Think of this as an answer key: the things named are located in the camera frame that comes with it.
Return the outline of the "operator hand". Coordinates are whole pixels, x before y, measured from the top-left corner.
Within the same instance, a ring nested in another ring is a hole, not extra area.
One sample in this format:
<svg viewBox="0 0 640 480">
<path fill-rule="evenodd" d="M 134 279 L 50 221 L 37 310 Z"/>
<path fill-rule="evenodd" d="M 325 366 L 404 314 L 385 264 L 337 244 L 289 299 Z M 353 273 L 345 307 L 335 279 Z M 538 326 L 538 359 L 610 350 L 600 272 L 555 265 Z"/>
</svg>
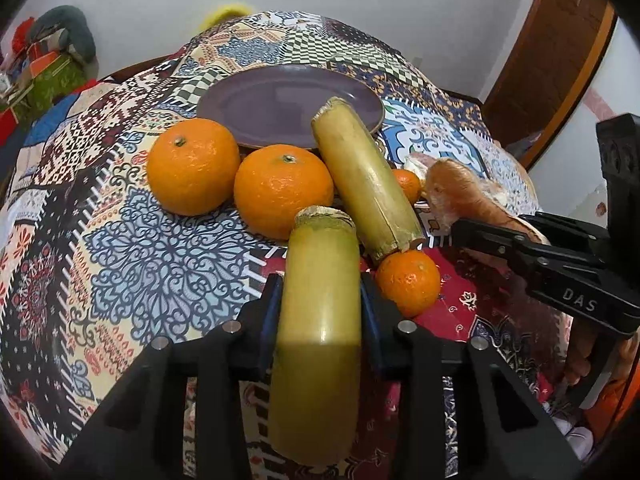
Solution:
<svg viewBox="0 0 640 480">
<path fill-rule="evenodd" d="M 564 377 L 570 386 L 577 385 L 589 375 L 591 365 L 588 358 L 597 336 L 597 330 L 590 323 L 574 318 L 564 365 Z"/>
</svg>

